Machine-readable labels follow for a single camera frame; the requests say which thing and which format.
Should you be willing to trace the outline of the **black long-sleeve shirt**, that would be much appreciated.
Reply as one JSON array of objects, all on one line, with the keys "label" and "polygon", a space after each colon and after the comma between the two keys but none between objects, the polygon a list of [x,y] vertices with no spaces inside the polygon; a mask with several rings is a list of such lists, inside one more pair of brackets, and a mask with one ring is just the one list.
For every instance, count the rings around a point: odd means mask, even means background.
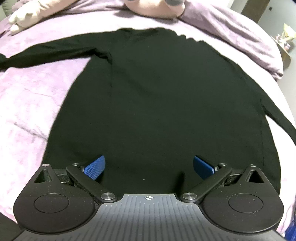
[{"label": "black long-sleeve shirt", "polygon": [[163,28],[120,29],[37,44],[1,68],[90,57],[53,123],[43,162],[62,169],[106,159],[117,195],[183,193],[197,155],[234,169],[255,164],[276,191],[280,160],[267,118],[295,128],[236,63],[203,41]]}]

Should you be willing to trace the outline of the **purple bed sheet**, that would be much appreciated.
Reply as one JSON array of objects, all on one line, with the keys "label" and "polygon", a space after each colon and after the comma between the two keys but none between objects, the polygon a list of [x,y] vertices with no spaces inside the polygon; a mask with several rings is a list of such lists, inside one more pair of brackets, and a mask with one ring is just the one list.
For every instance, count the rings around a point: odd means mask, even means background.
[{"label": "purple bed sheet", "polygon": [[[157,27],[207,42],[237,63],[264,89],[288,120],[294,120],[279,85],[267,71],[226,42],[181,21],[143,18],[128,11],[56,16],[14,36],[2,36],[1,53],[10,57],[32,45],[84,33]],[[14,219],[13,204],[41,164],[60,105],[87,61],[86,58],[65,60],[1,72],[1,213],[7,218]]]}]

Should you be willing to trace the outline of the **purple duvet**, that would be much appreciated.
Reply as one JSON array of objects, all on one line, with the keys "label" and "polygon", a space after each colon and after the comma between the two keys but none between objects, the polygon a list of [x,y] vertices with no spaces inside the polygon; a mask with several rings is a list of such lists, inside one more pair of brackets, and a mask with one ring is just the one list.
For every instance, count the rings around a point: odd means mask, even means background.
[{"label": "purple duvet", "polygon": [[221,38],[268,71],[276,81],[283,77],[283,62],[276,43],[248,17],[204,1],[185,1],[180,20]]}]

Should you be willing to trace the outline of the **paper flower bouquet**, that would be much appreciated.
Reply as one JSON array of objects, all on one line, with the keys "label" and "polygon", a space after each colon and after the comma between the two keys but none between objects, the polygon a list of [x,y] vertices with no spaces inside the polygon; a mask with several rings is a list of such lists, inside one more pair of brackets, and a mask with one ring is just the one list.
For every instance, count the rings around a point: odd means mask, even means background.
[{"label": "paper flower bouquet", "polygon": [[286,23],[284,23],[282,33],[278,34],[275,40],[281,47],[288,51],[290,49],[291,42],[295,39],[295,36],[295,30]]}]

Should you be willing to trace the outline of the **pink plush toy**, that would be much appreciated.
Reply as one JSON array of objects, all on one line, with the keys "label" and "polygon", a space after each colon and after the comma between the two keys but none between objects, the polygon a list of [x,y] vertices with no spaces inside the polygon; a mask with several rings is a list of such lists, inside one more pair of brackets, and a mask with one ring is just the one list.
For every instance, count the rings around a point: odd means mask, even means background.
[{"label": "pink plush toy", "polygon": [[174,19],[185,10],[184,1],[21,1],[9,18],[15,35],[54,14],[81,14],[93,11],[129,9],[141,16]]}]

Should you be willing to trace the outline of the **dark wooden door frame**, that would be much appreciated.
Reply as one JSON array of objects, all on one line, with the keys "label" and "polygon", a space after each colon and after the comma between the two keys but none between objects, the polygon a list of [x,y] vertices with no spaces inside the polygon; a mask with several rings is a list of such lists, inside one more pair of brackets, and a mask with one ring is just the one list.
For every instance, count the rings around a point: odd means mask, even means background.
[{"label": "dark wooden door frame", "polygon": [[258,23],[270,0],[248,0],[241,14]]}]

